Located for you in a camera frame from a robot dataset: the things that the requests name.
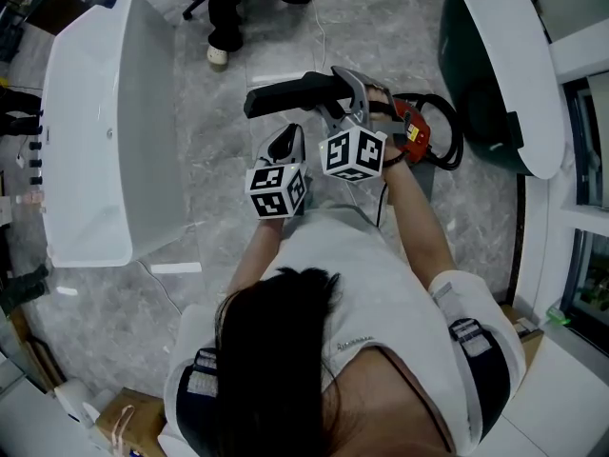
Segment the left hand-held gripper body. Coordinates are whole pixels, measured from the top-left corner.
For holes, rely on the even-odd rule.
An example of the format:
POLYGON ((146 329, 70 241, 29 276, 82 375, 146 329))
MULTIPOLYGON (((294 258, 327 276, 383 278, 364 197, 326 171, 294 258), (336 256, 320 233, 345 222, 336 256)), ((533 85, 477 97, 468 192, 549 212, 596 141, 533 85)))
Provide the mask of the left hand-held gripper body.
POLYGON ((246 172, 245 194, 259 220, 303 215, 308 192, 306 161, 289 162, 289 155, 268 156, 265 146, 270 136, 259 147, 254 167, 246 172))

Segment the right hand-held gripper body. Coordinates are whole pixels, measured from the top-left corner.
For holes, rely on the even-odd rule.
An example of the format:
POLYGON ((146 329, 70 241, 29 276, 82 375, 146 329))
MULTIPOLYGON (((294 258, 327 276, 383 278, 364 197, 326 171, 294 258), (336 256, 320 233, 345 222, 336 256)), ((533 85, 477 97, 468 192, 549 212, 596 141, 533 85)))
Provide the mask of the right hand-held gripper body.
POLYGON ((398 115, 388 88, 370 82, 367 96, 369 111, 345 110, 344 130, 319 144, 325 175, 367 180, 404 159, 410 120, 398 115))

